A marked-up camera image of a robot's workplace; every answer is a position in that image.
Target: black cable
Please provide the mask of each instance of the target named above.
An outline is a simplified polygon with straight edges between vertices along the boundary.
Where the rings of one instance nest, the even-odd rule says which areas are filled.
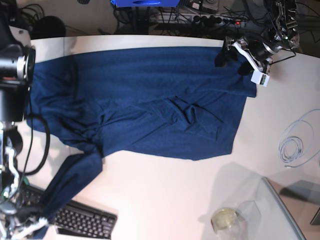
[[[39,15],[38,15],[38,12],[37,12],[36,10],[34,10],[33,8],[30,8],[30,7],[24,7],[24,8],[21,8],[21,10],[22,10],[22,11],[23,11],[23,10],[30,10],[30,11],[34,12],[33,17],[35,17],[35,16],[36,16],[37,20],[39,20],[39,19],[40,19]]]
[[[31,101],[29,101],[29,107],[30,107],[30,114],[32,114],[32,104],[31,104]],[[26,155],[26,159],[25,159],[25,163],[24,163],[24,168],[23,168],[23,171],[21,173],[21,178],[20,178],[20,181],[19,181],[19,184],[18,184],[18,187],[17,189],[15,190],[15,192],[10,196],[8,197],[6,200],[3,200],[2,202],[0,202],[0,205],[5,203],[5,202],[9,202],[19,191],[21,185],[22,185],[22,182],[24,181],[24,178],[25,178],[25,174],[26,174],[26,168],[27,168],[27,164],[28,164],[28,161],[29,161],[29,157],[30,157],[30,152],[31,152],[31,148],[32,148],[32,143],[34,141],[34,122],[33,122],[33,119],[31,118],[30,119],[30,127],[31,127],[31,139],[30,139],[30,146],[29,146],[29,150],[28,150],[28,153]]]
[[[32,3],[32,4],[29,4],[29,5],[26,5],[26,6],[22,7],[22,9],[29,8],[29,7],[32,7],[32,6],[38,7],[41,10],[42,17],[45,16],[45,11],[44,11],[43,7],[40,6],[39,4],[36,4],[36,3]]]
[[[29,25],[29,27],[33,26],[36,23],[34,20],[34,16],[30,15],[29,13],[22,12],[21,15],[27,21],[27,24]]]
[[[122,24],[128,24],[128,22],[120,20],[119,16],[117,15],[117,9],[116,8],[113,9],[113,15],[114,15],[114,17],[116,18],[116,20],[118,22],[120,22]]]
[[[293,53],[292,56],[288,56],[288,57],[286,57],[286,58],[284,58],[284,59],[281,59],[281,60],[272,62],[272,63],[270,63],[270,65],[277,64],[277,63],[283,62],[283,61],[288,60],[288,59],[292,59],[292,58],[294,58],[295,56],[297,56],[297,54],[295,53],[295,51],[293,51],[291,48],[290,48],[290,52]]]
[[[231,19],[238,19],[239,17],[245,17],[246,19],[246,21],[248,21],[249,20],[249,17],[248,16],[246,16],[245,14],[246,14],[246,11],[245,10],[243,10],[243,11],[237,11],[238,13],[242,13],[242,14],[238,14],[237,12],[235,12],[235,11],[232,11],[231,9],[228,9],[227,7],[223,7],[225,10],[227,10],[228,11],[228,14],[230,15],[230,18]]]
[[[314,33],[313,33],[312,31],[310,31],[310,33],[311,33],[311,35],[312,35],[313,42],[314,42],[315,44],[320,41],[320,38],[319,38],[318,40],[316,40],[315,35],[314,35]]]
[[[192,21],[190,21],[187,17],[185,17],[182,13],[180,13],[179,11],[178,11],[178,14],[181,16],[181,17],[183,17],[184,19],[186,19],[188,22],[190,22],[191,24],[193,23]]]
[[[120,28],[120,22],[116,21],[116,28],[113,34],[116,34],[119,31],[119,28]]]
[[[173,7],[171,7],[171,11],[170,11],[170,16],[169,16],[168,24],[170,23],[170,20],[171,20],[171,16],[172,16],[173,11],[174,11],[174,8],[173,8]]]
[[[98,32],[101,34],[101,35],[112,35],[111,33],[109,32],[106,32],[106,31],[103,31],[100,27],[97,28]]]
[[[303,17],[320,18],[320,16],[314,16],[314,15],[308,15],[308,14],[300,14],[300,13],[296,13],[295,15],[303,16]]]
[[[296,4],[301,4],[301,5],[305,6],[305,7],[307,7],[308,9],[310,9],[312,12],[314,12],[315,14],[317,14],[320,17],[320,14],[317,13],[315,10],[313,10],[311,7],[309,7],[307,4],[304,4],[302,2],[297,2],[297,1],[295,3]]]
[[[48,154],[49,154],[49,148],[50,148],[50,129],[49,129],[47,121],[42,116],[40,116],[38,114],[30,113],[27,116],[27,119],[30,119],[31,126],[33,126],[33,123],[32,123],[33,119],[37,119],[38,121],[40,121],[44,127],[44,132],[45,132],[44,153],[43,153],[43,157],[42,157],[40,164],[38,165],[38,167],[36,167],[35,170],[29,171],[29,172],[25,172],[26,171],[25,169],[23,170],[25,172],[24,173],[25,176],[31,176],[31,175],[35,175],[36,173],[38,173],[46,163],[46,160],[47,160]]]
[[[244,6],[244,9],[246,11],[246,13],[248,14],[248,17],[249,19],[255,24],[257,25],[258,27],[264,27],[265,24],[264,23],[261,23],[261,22],[258,22],[254,16],[251,14],[251,11],[250,11],[250,8],[249,8],[249,5],[248,5],[248,2],[247,0],[242,0],[242,3],[243,3],[243,6]]]
[[[161,18],[162,18],[163,24],[166,24],[166,23],[165,23],[165,18],[164,18],[164,15],[163,15],[163,8],[160,7],[160,8],[159,8],[159,11],[160,11],[160,14],[161,14]],[[169,18],[169,20],[168,20],[168,24],[170,23],[170,19],[171,19],[171,16],[172,16],[172,12],[173,12],[173,9],[171,8],[171,13],[170,13],[170,18]],[[167,32],[166,34],[169,34],[170,36],[172,36],[169,30],[166,30],[166,32]]]
[[[175,14],[174,20],[177,21],[178,24],[182,24],[185,27],[185,29],[188,29],[188,26],[187,26],[188,23],[186,22],[186,20],[179,19],[179,14],[178,14],[177,8],[175,8],[174,14]]]
[[[119,15],[121,16],[121,18],[123,19],[122,21],[119,20],[122,24],[129,24],[130,23],[130,19],[129,19],[129,15],[128,15],[128,12],[125,11],[125,10],[116,10],[119,12]]]
[[[230,12],[232,12],[233,14],[239,16],[239,15],[240,15],[239,13],[246,12],[245,10],[242,10],[242,11],[233,11],[233,10],[231,10],[231,9],[228,9],[226,6],[223,6],[223,8],[224,8],[225,10],[227,10],[227,12],[223,12],[223,13],[221,13],[220,15],[226,15],[226,14],[229,14],[229,15],[230,15]]]

